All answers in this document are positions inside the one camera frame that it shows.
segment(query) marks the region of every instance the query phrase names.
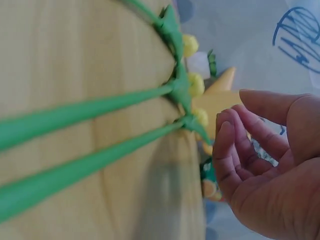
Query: white surface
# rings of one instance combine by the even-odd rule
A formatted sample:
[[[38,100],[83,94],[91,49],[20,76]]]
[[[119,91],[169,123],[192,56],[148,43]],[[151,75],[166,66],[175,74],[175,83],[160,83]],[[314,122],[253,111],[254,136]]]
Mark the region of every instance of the white surface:
[[[200,43],[200,51],[213,49],[216,54],[218,73],[226,68],[237,68],[233,88],[270,90],[283,93],[320,93],[320,74],[313,73],[285,55],[278,47],[285,48],[291,55],[299,55],[281,40],[285,37],[308,50],[301,41],[281,28],[275,46],[273,36],[277,23],[293,7],[304,7],[320,21],[318,0],[192,0],[194,17],[182,25],[184,33],[193,34]],[[300,21],[295,13],[290,17]],[[295,29],[295,23],[285,20]],[[320,32],[316,22],[311,25],[315,32],[304,27],[310,36]],[[317,53],[302,54],[310,61],[309,67],[320,71],[320,40],[311,43],[305,40]]]
[[[185,61],[188,72],[198,73],[203,79],[211,77],[207,52],[198,51],[191,57],[187,57]]]

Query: yellow bead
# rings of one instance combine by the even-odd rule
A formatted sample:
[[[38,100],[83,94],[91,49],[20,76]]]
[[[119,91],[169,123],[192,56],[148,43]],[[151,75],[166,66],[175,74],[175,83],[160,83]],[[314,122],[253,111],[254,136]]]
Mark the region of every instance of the yellow bead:
[[[205,110],[201,109],[201,108],[196,108],[193,110],[193,115],[195,115],[196,119],[198,120],[198,122],[206,127],[209,125],[209,118],[208,118],[208,114]]]
[[[185,58],[191,57],[198,51],[199,43],[195,36],[183,35],[183,55]]]
[[[189,72],[188,79],[190,83],[189,93],[192,97],[199,97],[205,92],[205,82],[200,74]]]
[[[212,145],[208,145],[206,142],[202,142],[202,149],[208,156],[212,156],[212,152],[214,150]]]

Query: wooden table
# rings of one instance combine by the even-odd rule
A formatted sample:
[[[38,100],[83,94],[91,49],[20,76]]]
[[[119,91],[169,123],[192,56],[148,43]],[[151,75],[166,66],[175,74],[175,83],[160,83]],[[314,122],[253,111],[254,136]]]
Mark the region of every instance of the wooden table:
[[[159,13],[169,0],[145,0]],[[174,60],[118,0],[0,4],[0,118],[157,87]],[[164,126],[179,116],[149,100],[0,153],[0,184]],[[193,134],[142,147],[0,225],[3,240],[201,240],[204,215]]]

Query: green plastic toy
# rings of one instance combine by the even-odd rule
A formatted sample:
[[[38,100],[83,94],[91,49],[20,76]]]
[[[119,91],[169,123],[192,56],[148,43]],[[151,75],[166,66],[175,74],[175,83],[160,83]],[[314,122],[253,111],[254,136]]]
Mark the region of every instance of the green plastic toy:
[[[185,113],[189,115],[192,113],[190,87],[186,70],[179,63],[175,68],[174,77],[158,88],[64,105],[1,120],[0,151],[72,124],[164,95],[176,104],[181,103]]]
[[[173,124],[1,186],[0,223],[35,206],[45,198],[101,170],[138,148],[181,128],[205,133],[195,116],[184,116]]]
[[[176,60],[172,78],[165,85],[150,90],[88,100],[0,120],[0,151],[34,137],[160,96],[168,96],[176,104],[181,104],[185,116],[173,124],[114,144],[99,152],[0,186],[0,223],[175,130],[183,128],[196,131],[207,144],[211,144],[204,127],[199,123],[197,116],[192,114],[189,92],[193,86],[181,64],[184,43],[173,7],[167,6],[160,16],[156,16],[138,0],[123,1],[135,6],[141,14],[149,18],[171,50]]]
[[[157,16],[138,0],[122,0],[124,3],[134,7],[139,14],[148,18],[154,29],[160,35],[166,46],[172,52],[175,60],[179,63],[184,54],[183,35],[176,21],[175,11],[172,5],[163,8]]]

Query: blue scribble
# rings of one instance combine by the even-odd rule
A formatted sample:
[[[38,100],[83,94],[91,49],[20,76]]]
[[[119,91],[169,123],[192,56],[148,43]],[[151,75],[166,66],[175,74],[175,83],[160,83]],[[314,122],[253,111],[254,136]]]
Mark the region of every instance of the blue scribble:
[[[320,74],[320,25],[317,18],[304,7],[287,11],[278,22],[272,45],[306,69]]]

